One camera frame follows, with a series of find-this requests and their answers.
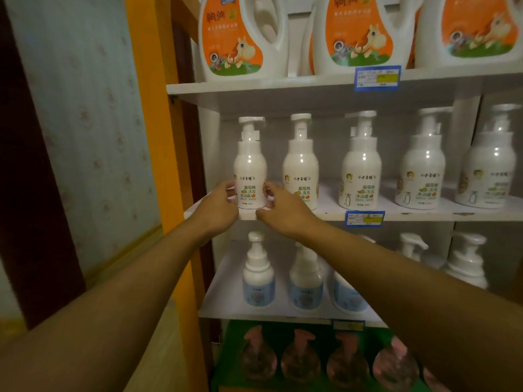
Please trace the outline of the person's left hand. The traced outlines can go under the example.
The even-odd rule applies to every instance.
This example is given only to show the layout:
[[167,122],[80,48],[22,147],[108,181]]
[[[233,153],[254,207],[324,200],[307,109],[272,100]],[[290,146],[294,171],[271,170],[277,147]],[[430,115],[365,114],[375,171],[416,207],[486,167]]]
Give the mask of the person's left hand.
[[223,220],[224,196],[235,195],[234,180],[220,182],[197,206],[192,215],[184,222],[197,238],[200,246],[228,230],[236,220]]

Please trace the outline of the orange shelf post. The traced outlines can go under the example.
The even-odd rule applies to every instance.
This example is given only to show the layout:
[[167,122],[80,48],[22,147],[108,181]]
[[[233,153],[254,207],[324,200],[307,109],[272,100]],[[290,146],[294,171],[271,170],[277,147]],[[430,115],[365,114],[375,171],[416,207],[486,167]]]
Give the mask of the orange shelf post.
[[[197,39],[199,0],[125,0],[127,23],[140,90],[143,120],[164,234],[182,221],[193,204],[186,128],[181,100],[167,85],[180,83],[182,67],[193,67],[188,45],[175,45],[173,25],[182,40]],[[180,320],[181,345],[190,392],[209,392],[212,354],[202,337],[198,307],[205,292],[199,250],[183,268],[173,298]]]

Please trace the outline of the clear bottle with pink pump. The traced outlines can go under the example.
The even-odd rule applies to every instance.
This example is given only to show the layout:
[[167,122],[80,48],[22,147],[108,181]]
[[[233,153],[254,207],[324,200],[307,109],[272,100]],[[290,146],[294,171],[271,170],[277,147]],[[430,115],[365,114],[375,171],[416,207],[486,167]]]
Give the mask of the clear bottle with pink pump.
[[309,384],[321,373],[321,362],[311,345],[316,336],[308,330],[295,329],[294,339],[284,350],[280,367],[284,378],[290,382]]
[[378,352],[372,373],[381,386],[395,392],[411,392],[420,376],[415,357],[397,336]]
[[335,334],[340,346],[330,355],[326,373],[337,388],[349,392],[365,392],[370,377],[368,362],[359,349],[356,333],[338,331]]
[[274,349],[264,340],[263,327],[257,325],[244,335],[245,344],[240,354],[244,376],[252,381],[265,382],[276,373],[278,359]]

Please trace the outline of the person's right forearm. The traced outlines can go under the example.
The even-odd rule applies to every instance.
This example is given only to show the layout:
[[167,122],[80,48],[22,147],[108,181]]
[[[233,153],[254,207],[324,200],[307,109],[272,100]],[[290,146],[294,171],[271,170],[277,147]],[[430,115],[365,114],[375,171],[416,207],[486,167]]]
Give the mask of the person's right forearm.
[[523,392],[523,306],[301,217],[293,232],[453,392]]

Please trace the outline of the person's right hand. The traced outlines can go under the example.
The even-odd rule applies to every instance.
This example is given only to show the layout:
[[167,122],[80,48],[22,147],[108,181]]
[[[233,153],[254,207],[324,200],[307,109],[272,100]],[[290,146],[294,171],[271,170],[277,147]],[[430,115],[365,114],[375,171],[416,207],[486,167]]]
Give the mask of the person's right hand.
[[276,223],[265,224],[285,237],[305,243],[321,220],[298,195],[272,182],[267,182],[266,188],[273,198],[271,204],[267,204],[267,208],[277,209],[279,220]]

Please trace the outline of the green shelf liner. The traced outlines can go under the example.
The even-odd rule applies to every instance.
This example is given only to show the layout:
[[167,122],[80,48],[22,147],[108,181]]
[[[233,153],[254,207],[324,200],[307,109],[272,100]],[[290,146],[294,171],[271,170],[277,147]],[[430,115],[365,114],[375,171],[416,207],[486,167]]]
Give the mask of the green shelf liner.
[[[264,340],[274,349],[278,359],[274,377],[265,382],[247,379],[240,365],[240,354],[245,344],[244,335],[249,329],[259,324],[263,327]],[[285,348],[293,342],[295,329],[308,330],[316,336],[316,340],[311,342],[311,345],[319,355],[321,372],[319,377],[309,384],[287,381],[280,367],[282,354]],[[340,342],[335,337],[336,332],[338,331],[334,330],[331,324],[232,320],[226,330],[225,342],[212,378],[211,390],[212,392],[349,392],[337,388],[331,383],[326,373],[330,355],[340,346]],[[363,352],[370,369],[365,392],[395,392],[381,386],[372,372],[376,355],[390,343],[392,333],[388,329],[382,328],[364,328],[363,332],[352,333],[358,335],[359,349]],[[420,376],[411,392],[433,392],[425,383],[421,364],[419,361],[417,363]]]

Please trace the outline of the white pump bottle blue label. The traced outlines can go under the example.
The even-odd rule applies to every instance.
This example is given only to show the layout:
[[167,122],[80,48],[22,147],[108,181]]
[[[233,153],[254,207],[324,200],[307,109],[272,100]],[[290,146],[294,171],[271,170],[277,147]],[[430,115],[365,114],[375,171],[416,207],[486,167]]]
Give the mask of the white pump bottle blue label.
[[264,247],[264,234],[251,231],[248,240],[251,247],[242,273],[243,299],[251,307],[266,308],[276,297],[275,270]]
[[431,251],[420,235],[412,232],[400,233],[400,243],[397,252],[417,263],[422,263],[437,270],[442,269],[447,261],[442,256]]
[[363,296],[348,283],[340,273],[330,267],[330,300],[334,307],[344,314],[360,314],[371,307]]
[[447,262],[441,267],[441,271],[487,290],[488,282],[483,269],[483,258],[478,253],[480,246],[487,242],[487,237],[474,232],[456,230],[452,232],[452,236],[461,237],[463,246],[461,249],[452,250]]
[[318,310],[322,303],[324,281],[317,254],[296,242],[296,257],[289,272],[289,302],[300,311]]

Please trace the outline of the white detergent jug orange label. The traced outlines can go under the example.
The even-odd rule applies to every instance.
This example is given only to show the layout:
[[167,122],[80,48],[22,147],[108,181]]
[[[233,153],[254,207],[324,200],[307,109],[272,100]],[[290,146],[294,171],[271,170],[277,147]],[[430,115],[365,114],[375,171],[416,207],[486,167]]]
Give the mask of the white detergent jug orange label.
[[523,0],[424,0],[415,67],[523,61]]
[[386,0],[317,0],[311,47],[314,74],[354,74],[364,67],[404,70],[422,1],[399,0],[399,12],[392,17]]
[[287,2],[271,2],[277,23],[274,42],[258,27],[256,0],[201,0],[198,45],[205,82],[288,77]]

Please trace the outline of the dark brown door frame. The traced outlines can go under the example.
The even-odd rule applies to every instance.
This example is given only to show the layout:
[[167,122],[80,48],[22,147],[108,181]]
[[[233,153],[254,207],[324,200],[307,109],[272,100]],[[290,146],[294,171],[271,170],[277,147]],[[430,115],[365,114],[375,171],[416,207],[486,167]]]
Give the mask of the dark brown door frame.
[[0,0],[0,259],[29,330],[86,291],[4,0]]

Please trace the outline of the person's left forearm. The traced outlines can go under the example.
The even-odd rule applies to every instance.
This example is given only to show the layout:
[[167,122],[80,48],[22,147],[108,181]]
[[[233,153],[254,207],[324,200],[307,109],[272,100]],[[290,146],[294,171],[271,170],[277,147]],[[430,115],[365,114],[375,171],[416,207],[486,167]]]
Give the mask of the person's left forearm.
[[119,392],[138,366],[190,256],[188,219],[116,275],[0,352],[0,392]]

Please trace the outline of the white pump bottle green label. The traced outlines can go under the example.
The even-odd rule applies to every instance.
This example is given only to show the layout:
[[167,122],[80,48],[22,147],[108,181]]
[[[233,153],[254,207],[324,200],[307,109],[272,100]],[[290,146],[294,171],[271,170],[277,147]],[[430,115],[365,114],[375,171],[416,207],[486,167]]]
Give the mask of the white pump bottle green label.
[[308,138],[312,119],[309,113],[292,114],[294,138],[289,141],[288,153],[282,166],[284,188],[298,195],[310,210],[317,209],[319,195],[319,163]]
[[349,149],[342,163],[338,204],[347,210],[376,210],[380,193],[382,160],[372,135],[375,110],[346,114],[356,118],[350,129]]
[[513,103],[491,107],[489,119],[463,156],[456,203],[487,210],[506,205],[517,162],[510,114],[521,108]]
[[434,210],[438,207],[446,168],[438,116],[451,112],[451,106],[418,111],[420,123],[410,138],[397,179],[396,204],[412,210]]
[[260,146],[260,132],[264,117],[240,117],[242,127],[238,154],[234,160],[234,188],[236,204],[241,210],[257,210],[267,205],[267,162]]

